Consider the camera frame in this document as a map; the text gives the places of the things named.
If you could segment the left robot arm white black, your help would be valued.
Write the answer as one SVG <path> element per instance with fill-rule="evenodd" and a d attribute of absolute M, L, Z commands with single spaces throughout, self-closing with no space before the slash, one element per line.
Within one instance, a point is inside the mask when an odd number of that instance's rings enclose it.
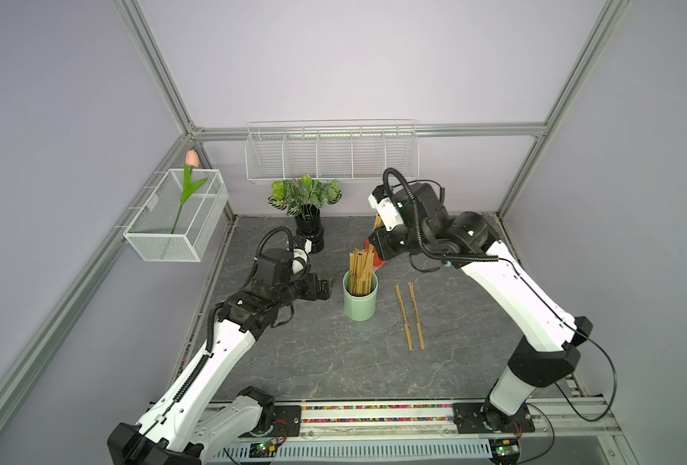
<path fill-rule="evenodd" d="M 213 417 L 202 415 L 232 368 L 279 323 L 281 308 L 296 300 L 328 300 L 334 282 L 314 273 L 287 284 L 267 286 L 256 279 L 221 301 L 210 313 L 204 348 L 136 424 L 118 424 L 107 439 L 115 464 L 201 464 L 238 437 L 267 431 L 274 399 L 242 389 Z"/>

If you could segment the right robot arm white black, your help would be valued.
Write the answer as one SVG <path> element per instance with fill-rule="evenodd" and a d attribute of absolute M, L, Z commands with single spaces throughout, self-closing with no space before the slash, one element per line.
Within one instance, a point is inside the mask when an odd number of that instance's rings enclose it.
<path fill-rule="evenodd" d="M 404 219 L 370 236 L 380 259 L 423 254 L 450 263 L 479 284 L 521 329 L 523 336 L 478 416 L 490 431 L 507 431 L 524 414 L 527 399 L 573 373 L 579 347 L 593 324 L 559 308 L 528 277 L 485 218 L 465 212 L 444 220 Z"/>

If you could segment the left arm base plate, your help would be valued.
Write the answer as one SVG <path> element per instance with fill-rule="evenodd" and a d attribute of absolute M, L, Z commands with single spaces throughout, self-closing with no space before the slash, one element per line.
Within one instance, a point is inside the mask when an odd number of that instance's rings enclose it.
<path fill-rule="evenodd" d="M 302 426 L 302 407 L 300 404 L 277 404 L 269 422 L 264 420 L 255 431 L 241 435 L 241 438 L 251 437 L 298 437 Z"/>

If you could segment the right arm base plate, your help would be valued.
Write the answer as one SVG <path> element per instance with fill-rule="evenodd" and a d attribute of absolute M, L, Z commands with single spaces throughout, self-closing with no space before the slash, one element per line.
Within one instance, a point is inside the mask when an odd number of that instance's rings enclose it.
<path fill-rule="evenodd" d="M 459 434 L 506 433 L 520 435 L 535 432 L 529 406 L 523 404 L 512 416 L 486 402 L 457 402 L 452 405 L 454 424 Z"/>

